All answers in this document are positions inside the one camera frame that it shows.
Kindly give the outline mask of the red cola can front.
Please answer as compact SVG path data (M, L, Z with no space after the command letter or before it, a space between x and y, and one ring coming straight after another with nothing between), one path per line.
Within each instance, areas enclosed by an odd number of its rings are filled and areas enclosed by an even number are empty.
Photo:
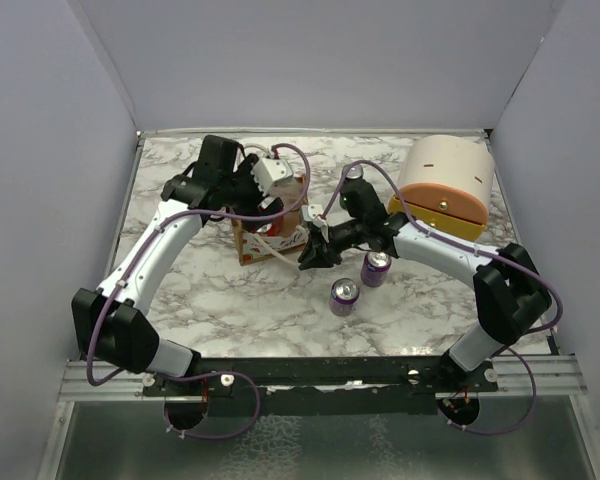
M283 228L284 220L278 218L275 221L261 226L257 233L265 236L278 236Z

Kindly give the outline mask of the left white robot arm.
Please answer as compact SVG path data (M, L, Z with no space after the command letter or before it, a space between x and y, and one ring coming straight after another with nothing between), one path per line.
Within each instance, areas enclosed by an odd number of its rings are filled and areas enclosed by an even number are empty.
M214 217L238 215L259 228L278 216L282 200L273 188L292 179L284 160L207 135L196 161L168 180L152 220L119 266L94 290L81 288L71 302L78 345L132 373L159 373L175 392L200 385L196 351L160 337L146 316L162 280L184 246Z

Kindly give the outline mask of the watermelon canvas tote bag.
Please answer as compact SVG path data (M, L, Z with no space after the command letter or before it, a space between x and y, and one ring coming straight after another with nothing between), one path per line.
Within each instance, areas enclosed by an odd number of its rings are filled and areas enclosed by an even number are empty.
M260 156L277 158L274 152L257 143L244 144L246 153L258 152ZM272 195L279 197L284 207L292 205L300 197L306 186L305 173L294 173L293 180L289 180L272 190ZM300 223L300 210L302 205L308 204L307 196L302 198L298 208L287 213L284 217L276 219L273 223L264 224L255 231L245 230L242 222L231 220L234 243L241 266L246 266L272 258L277 258L295 266L295 261L287 258L294 252L301 251L308 238L308 234Z

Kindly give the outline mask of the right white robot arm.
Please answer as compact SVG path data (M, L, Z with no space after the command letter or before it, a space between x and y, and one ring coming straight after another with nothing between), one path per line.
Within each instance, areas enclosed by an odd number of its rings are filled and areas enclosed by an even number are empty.
M522 246L481 246L411 220L403 212L390 213L363 179L345 181L340 197L350 218L337 225L327 223L320 206L302 208L309 237L299 257L300 269L332 268L341 263L344 251L367 245L394 259L424 264L473 290L478 320L444 353L439 367L447 389L466 388L480 364L515 344L551 307L549 289Z

